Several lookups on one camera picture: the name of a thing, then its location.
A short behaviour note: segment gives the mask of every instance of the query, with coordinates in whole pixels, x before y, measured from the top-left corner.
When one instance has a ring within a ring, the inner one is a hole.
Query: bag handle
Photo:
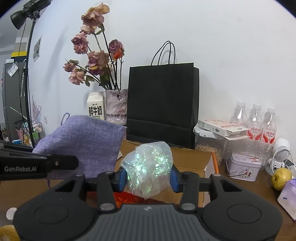
[[[171,45],[173,45],[173,48],[174,48],[174,64],[175,64],[175,59],[176,59],[176,49],[175,49],[175,45],[174,45],[171,41],[168,40],[168,41],[166,41],[166,42],[160,47],[160,49],[156,52],[156,54],[154,55],[154,57],[153,57],[153,59],[152,59],[152,61],[151,61],[151,65],[152,65],[152,63],[153,63],[153,61],[154,61],[156,55],[157,55],[157,54],[159,53],[159,51],[162,49],[162,51],[161,51],[161,53],[160,53],[160,55],[159,55],[158,62],[157,62],[157,65],[159,65],[160,58],[161,58],[161,54],[162,54],[162,52],[164,51],[165,47],[166,47],[168,44],[170,45],[170,54],[169,54],[169,57],[168,57],[168,64],[170,64]]]

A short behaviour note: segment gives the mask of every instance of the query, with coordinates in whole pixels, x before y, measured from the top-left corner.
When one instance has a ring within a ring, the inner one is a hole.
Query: refrigerator
[[[18,69],[16,72],[10,76],[8,71],[16,64]],[[7,135],[9,142],[13,140],[19,139],[15,122],[21,121],[22,116],[12,110],[17,110],[19,113],[22,113],[26,117],[26,109],[25,109],[25,93],[23,86],[23,69],[25,67],[25,63],[15,62],[15,63],[6,63],[3,68],[2,73],[2,98],[3,98],[3,111],[4,111],[4,119],[7,130]]]

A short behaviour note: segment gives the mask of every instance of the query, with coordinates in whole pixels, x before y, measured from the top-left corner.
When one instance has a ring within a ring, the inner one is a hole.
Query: small white fan
[[[288,140],[284,138],[278,138],[272,148],[273,157],[269,159],[265,170],[268,174],[272,175],[277,168],[285,167],[285,160],[289,156],[291,156],[291,160],[293,162],[293,158],[290,152],[290,143]]]

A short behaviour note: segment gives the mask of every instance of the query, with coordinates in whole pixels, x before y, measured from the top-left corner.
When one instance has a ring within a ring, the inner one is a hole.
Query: black paper bag
[[[194,149],[198,107],[199,70],[193,63],[130,68],[127,140]]]

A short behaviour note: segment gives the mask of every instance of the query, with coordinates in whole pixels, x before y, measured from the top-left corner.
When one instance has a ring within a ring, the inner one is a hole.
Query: bottle cap
[[[8,220],[13,220],[13,217],[14,217],[16,211],[17,211],[16,207],[12,207],[12,208],[8,209],[8,211],[6,212],[6,218]]]
[[[246,102],[238,101],[238,102],[237,102],[237,106],[238,106],[238,107],[245,108],[245,107],[246,107]]]
[[[260,104],[253,104],[253,108],[257,110],[261,110],[261,105]]]
[[[268,107],[267,108],[267,111],[270,112],[270,113],[272,113],[272,114],[275,114],[276,113],[275,108],[271,108],[271,107]]]

